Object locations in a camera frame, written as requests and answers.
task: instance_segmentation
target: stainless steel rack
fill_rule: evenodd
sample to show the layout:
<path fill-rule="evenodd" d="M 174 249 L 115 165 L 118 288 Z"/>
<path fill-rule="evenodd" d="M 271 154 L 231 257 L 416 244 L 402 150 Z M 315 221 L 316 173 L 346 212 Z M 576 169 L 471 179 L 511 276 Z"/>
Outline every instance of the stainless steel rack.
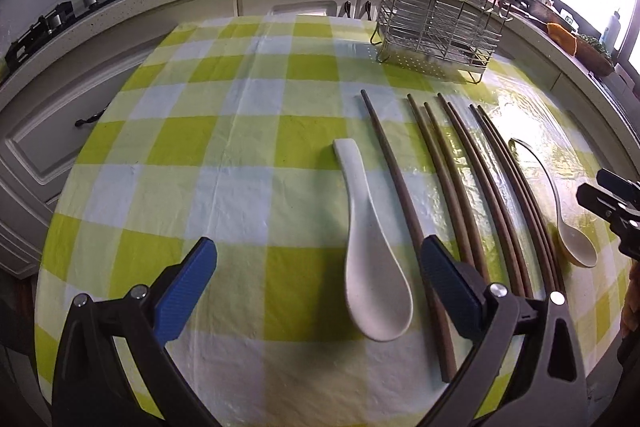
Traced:
<path fill-rule="evenodd" d="M 434 76 L 466 71 L 482 79 L 514 0 L 381 0 L 377 60 Z"/>

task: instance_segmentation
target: brown chopstick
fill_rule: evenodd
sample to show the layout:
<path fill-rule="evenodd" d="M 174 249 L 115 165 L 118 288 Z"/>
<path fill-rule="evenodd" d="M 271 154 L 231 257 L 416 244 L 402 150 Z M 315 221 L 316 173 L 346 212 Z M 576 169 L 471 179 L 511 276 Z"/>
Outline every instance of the brown chopstick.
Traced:
<path fill-rule="evenodd" d="M 498 240 L 500 241 L 500 247 L 502 248 L 504 263 L 507 267 L 511 291 L 514 295 L 521 297 L 525 296 L 526 290 L 522 277 L 522 269 L 516 256 L 513 238 L 511 237 L 511 233 L 507 227 L 506 209 L 504 201 L 502 201 L 502 196 L 498 191 L 498 187 L 495 185 L 495 181 L 489 172 L 484 158 L 480 154 L 478 146 L 471 137 L 468 129 L 466 129 L 456 108 L 450 103 L 447 103 L 440 93 L 438 94 L 438 99 L 446 111 L 449 120 L 453 124 L 453 127 L 455 127 L 456 133 L 458 133 L 458 137 L 462 142 L 462 147 L 466 150 L 466 156 L 469 158 L 469 161 L 476 172 L 476 178 L 478 179 L 478 183 L 482 188 L 482 193 L 484 194 L 487 205 L 489 206 L 489 212 L 494 220 L 496 232 L 498 233 Z M 532 296 L 530 281 L 528 290 L 530 294 L 529 296 Z"/>
<path fill-rule="evenodd" d="M 419 262 L 420 248 L 422 247 L 424 234 L 422 233 L 422 227 L 420 226 L 418 215 L 415 212 L 414 203 L 411 200 L 409 191 L 406 188 L 406 183 L 404 182 L 404 178 L 402 177 L 402 172 L 400 171 L 398 161 L 396 160 L 394 152 L 391 149 L 388 140 L 386 139 L 385 131 L 384 129 L 382 129 L 382 124 L 378 119 L 378 115 L 376 115 L 376 110 L 373 108 L 373 105 L 369 100 L 369 95 L 364 89 L 361 90 L 360 93 L 362 95 L 362 98 L 364 99 L 365 105 L 367 106 L 367 110 L 369 111 L 371 123 L 373 124 L 373 129 L 376 133 L 376 136 L 378 137 L 380 149 L 382 149 L 382 153 L 385 156 L 386 164 L 389 167 L 389 172 L 391 172 L 391 179 L 396 186 L 400 205 L 402 206 L 402 212 L 404 213 L 404 219 L 406 220 L 406 225 L 409 229 L 409 235 L 411 236 L 411 241 L 414 245 L 414 251 L 416 257 L 418 257 Z M 456 357 L 453 352 L 453 343 L 451 342 L 451 333 L 449 331 L 449 323 L 447 321 L 447 314 L 445 312 L 444 306 L 440 302 L 440 299 L 438 299 L 438 296 L 434 292 L 430 282 L 428 280 L 425 280 L 424 278 L 422 279 L 422 281 L 424 283 L 424 294 L 427 299 L 427 306 L 429 307 L 431 319 L 434 324 L 433 334 L 436 344 L 436 350 L 438 352 L 438 360 L 440 362 L 440 375 L 443 382 L 449 383 L 451 382 L 451 380 L 453 380 L 457 368 Z"/>
<path fill-rule="evenodd" d="M 474 266 L 480 272 L 480 275 L 486 283 L 489 283 L 489 272 L 486 269 L 486 263 L 484 261 L 484 248 L 482 247 L 482 239 L 480 239 L 480 232 L 478 232 L 478 225 L 476 224 L 476 218 L 474 217 L 474 211 L 471 209 L 471 203 L 466 195 L 465 185 L 460 177 L 458 166 L 451 153 L 451 145 L 445 140 L 442 129 L 438 125 L 433 111 L 428 103 L 424 103 L 424 108 L 427 110 L 429 119 L 431 120 L 431 126 L 435 133 L 436 139 L 440 144 L 440 149 L 449 168 L 449 174 L 451 181 L 456 190 L 456 195 L 460 203 L 460 209 L 462 210 L 462 216 L 465 220 L 466 233 L 469 237 L 469 244 L 471 245 L 471 255 L 473 256 Z"/>
<path fill-rule="evenodd" d="M 507 174 L 507 177 L 511 184 L 511 188 L 513 189 L 518 203 L 520 204 L 520 209 L 522 210 L 525 222 L 527 223 L 527 228 L 529 229 L 529 233 L 531 235 L 531 240 L 533 241 L 533 247 L 534 251 L 536 252 L 538 264 L 540 264 L 540 272 L 542 273 L 542 280 L 545 285 L 545 291 L 547 294 L 549 294 L 556 289 L 556 283 L 554 281 L 554 277 L 551 272 L 551 265 L 546 254 L 546 246 L 542 239 L 542 232 L 539 229 L 536 218 L 534 217 L 532 204 L 530 203 L 529 198 L 527 198 L 525 189 L 522 186 L 522 182 L 516 175 L 514 167 L 509 160 L 508 150 L 501 146 L 504 145 L 504 142 L 501 142 L 501 137 L 499 136 L 499 134 L 497 134 L 497 130 L 494 132 L 494 128 L 489 123 L 489 121 L 485 120 L 485 118 L 483 118 L 483 115 L 478 112 L 475 107 L 470 107 L 474 116 L 476 117 L 476 120 L 478 120 L 478 123 L 482 128 L 482 132 L 484 132 L 484 136 L 489 141 L 489 144 L 494 150 L 495 156 L 498 158 L 498 162 L 500 162 L 502 169 L 504 170 L 505 174 Z"/>
<path fill-rule="evenodd" d="M 442 152 L 440 151 L 433 134 L 431 134 L 431 131 L 427 127 L 427 123 L 424 121 L 424 116 L 420 113 L 420 108 L 415 103 L 414 97 L 410 94 L 406 97 L 409 100 L 412 111 L 414 112 L 418 129 L 420 129 L 422 138 L 424 139 L 429 154 L 431 155 L 431 160 L 433 161 L 433 166 L 436 169 L 438 181 L 442 186 L 442 195 L 444 197 L 445 204 L 447 205 L 447 210 L 449 211 L 453 234 L 456 237 L 456 244 L 458 245 L 458 251 L 460 252 L 460 259 L 462 259 L 464 263 L 475 266 L 474 258 L 471 254 L 469 236 L 468 233 L 466 233 L 465 219 L 462 216 L 462 209 L 460 208 L 460 202 L 456 197 L 456 190 L 453 187 L 451 176 L 449 175 L 444 159 L 442 158 Z"/>
<path fill-rule="evenodd" d="M 502 136 L 500 136 L 500 133 L 496 129 L 494 123 L 489 118 L 489 115 L 487 115 L 487 113 L 485 113 L 485 111 L 484 111 L 484 109 L 482 109 L 482 107 L 478 106 L 478 108 L 481 111 L 481 114 L 483 115 L 483 118 L 487 121 L 488 125 L 492 128 L 494 134 L 498 137 L 498 140 L 501 143 L 501 147 L 503 147 L 506 150 L 507 157 L 508 157 L 511 165 L 513 166 L 513 170 L 514 170 L 516 176 L 520 179 L 520 183 L 522 184 L 522 186 L 523 186 L 523 188 L 525 190 L 527 198 L 529 198 L 529 202 L 531 204 L 534 217 L 536 218 L 536 222 L 537 222 L 538 227 L 540 229 L 540 232 L 542 234 L 542 241 L 543 241 L 543 243 L 545 245 L 546 257 L 549 260 L 549 264 L 550 264 L 550 267 L 551 267 L 551 274 L 553 275 L 554 283 L 556 284 L 555 289 L 559 289 L 561 292 L 566 293 L 566 290 L 565 290 L 565 287 L 564 287 L 564 279 L 562 278 L 562 270 L 561 270 L 560 265 L 558 263 L 558 256 L 557 256 L 556 248 L 554 246 L 553 241 L 551 240 L 551 237 L 549 236 L 549 232 L 548 232 L 548 230 L 546 228 L 545 219 L 543 217 L 542 211 L 540 210 L 540 206 L 538 204 L 538 200 L 534 196 L 533 190 L 531 190 L 529 182 L 527 182 L 527 179 L 526 179 L 524 173 L 522 172 L 522 169 L 520 169 L 520 166 L 518 165 L 518 162 L 516 162 L 515 158 L 513 157 L 513 154 L 511 153 L 511 150 L 507 147 L 507 144 L 502 139 Z"/>

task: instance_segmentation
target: orange sponge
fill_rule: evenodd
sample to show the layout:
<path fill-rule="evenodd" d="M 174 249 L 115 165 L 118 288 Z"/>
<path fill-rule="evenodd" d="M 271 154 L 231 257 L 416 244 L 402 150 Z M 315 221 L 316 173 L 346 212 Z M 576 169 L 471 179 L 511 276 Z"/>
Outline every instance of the orange sponge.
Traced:
<path fill-rule="evenodd" d="M 553 42 L 564 49 L 569 55 L 575 57 L 575 51 L 578 47 L 578 41 L 575 36 L 571 35 L 571 33 L 555 22 L 546 23 L 546 32 Z"/>

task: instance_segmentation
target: green and white checkered tablecloth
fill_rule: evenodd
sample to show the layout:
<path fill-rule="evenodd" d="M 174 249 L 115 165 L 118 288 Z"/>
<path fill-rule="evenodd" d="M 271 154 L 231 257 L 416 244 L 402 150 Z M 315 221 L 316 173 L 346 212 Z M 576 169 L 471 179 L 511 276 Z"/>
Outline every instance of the green and white checkered tablecloth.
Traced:
<path fill-rule="evenodd" d="M 441 91 L 477 130 L 482 103 L 502 135 L 530 143 L 551 167 L 564 217 L 599 252 L 591 270 L 564 266 L 587 371 L 618 329 L 629 262 L 575 189 L 598 162 L 578 128 L 535 87 L 526 64 L 495 57 L 482 83 L 461 73 L 422 76 L 375 61 L 372 23 L 312 16 L 242 17 L 179 26 L 151 53 L 95 125 L 78 156 L 42 258 L 36 299 L 40 384 L 51 382 L 66 312 L 80 292 L 122 297 L 178 263 L 202 235 L 218 269 L 186 329 L 168 344 L 195 392 L 226 425 L 413 426 L 444 385 L 411 241 L 360 97 L 383 121 L 425 235 L 452 241 L 440 187 L 406 102 Z M 508 283 L 484 200 L 448 121 L 480 224 L 491 276 Z M 391 343 L 365 339 L 344 301 L 346 189 L 332 141 L 356 140 L 386 237 L 413 287 L 410 329 Z M 495 165 L 484 140 L 482 149 Z M 520 150 L 549 222 L 544 174 Z M 526 225 L 495 169 L 524 245 L 537 295 L 542 281 Z M 458 363 L 468 344 L 454 333 Z M 132 387 L 157 412 L 118 341 Z M 487 407 L 504 388 L 514 352 Z"/>

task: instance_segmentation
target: white ceramic spoon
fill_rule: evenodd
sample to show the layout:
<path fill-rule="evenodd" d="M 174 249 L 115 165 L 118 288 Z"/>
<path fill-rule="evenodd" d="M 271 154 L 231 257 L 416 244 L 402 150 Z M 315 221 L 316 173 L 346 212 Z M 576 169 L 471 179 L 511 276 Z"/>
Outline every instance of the white ceramic spoon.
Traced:
<path fill-rule="evenodd" d="M 349 196 L 344 275 L 347 307 L 364 335 L 374 341 L 392 341 L 411 323 L 411 289 L 380 227 L 356 142 L 334 140 L 334 150 Z"/>
<path fill-rule="evenodd" d="M 535 158 L 542 170 L 545 171 L 546 177 L 551 183 L 551 190 L 554 192 L 554 199 L 556 200 L 556 220 L 558 221 L 558 235 L 560 236 L 560 246 L 562 247 L 562 251 L 567 256 L 571 263 L 576 266 L 580 266 L 583 268 L 593 268 L 596 266 L 596 261 L 598 260 L 598 255 L 596 253 L 596 249 L 593 247 L 593 244 L 589 240 L 589 238 L 584 235 L 580 230 L 568 225 L 562 219 L 562 209 L 560 207 L 560 196 L 558 194 L 558 188 L 556 187 L 556 182 L 551 177 L 551 174 L 548 170 L 546 170 L 545 165 L 540 161 L 540 158 L 533 152 L 533 149 L 530 145 L 523 142 L 522 140 L 518 140 L 517 138 L 511 138 L 509 142 L 516 142 L 522 145 L 526 150 L 528 150 Z"/>

